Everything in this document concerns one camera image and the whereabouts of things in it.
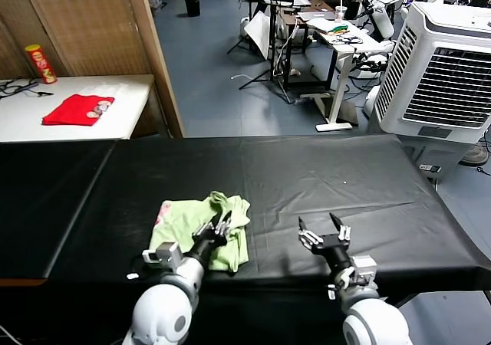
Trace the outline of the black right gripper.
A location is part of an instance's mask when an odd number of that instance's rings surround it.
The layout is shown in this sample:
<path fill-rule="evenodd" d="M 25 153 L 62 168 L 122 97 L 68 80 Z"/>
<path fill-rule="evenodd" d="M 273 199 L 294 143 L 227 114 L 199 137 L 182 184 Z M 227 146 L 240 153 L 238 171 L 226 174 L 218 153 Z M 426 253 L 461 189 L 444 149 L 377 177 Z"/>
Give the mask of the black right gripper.
<path fill-rule="evenodd" d="M 330 213 L 331 220 L 338 231 L 338 235 L 322 235 L 319 237 L 308 230 L 301 217 L 298 218 L 298 239 L 305 248 L 311 248 L 313 255 L 319 255 L 326 261 L 331 271 L 342 271 L 351 266 L 348 255 L 351 240 L 351 227 L 345 225 L 334 213 Z"/>

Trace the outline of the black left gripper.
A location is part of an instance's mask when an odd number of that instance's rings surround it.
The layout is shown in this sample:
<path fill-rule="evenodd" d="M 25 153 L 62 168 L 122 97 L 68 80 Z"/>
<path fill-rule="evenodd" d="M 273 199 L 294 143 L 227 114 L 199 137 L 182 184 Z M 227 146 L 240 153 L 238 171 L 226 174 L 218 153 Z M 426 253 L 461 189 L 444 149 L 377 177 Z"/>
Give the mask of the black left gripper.
<path fill-rule="evenodd" d="M 232 212 L 228 211 L 222 217 L 217 213 L 208 222 L 203 223 L 194 232 L 191 252 L 195 255 L 210 255 L 216 248 L 226 245 L 231 221 Z M 214 230 L 215 233 L 206 232 L 208 230 Z"/>

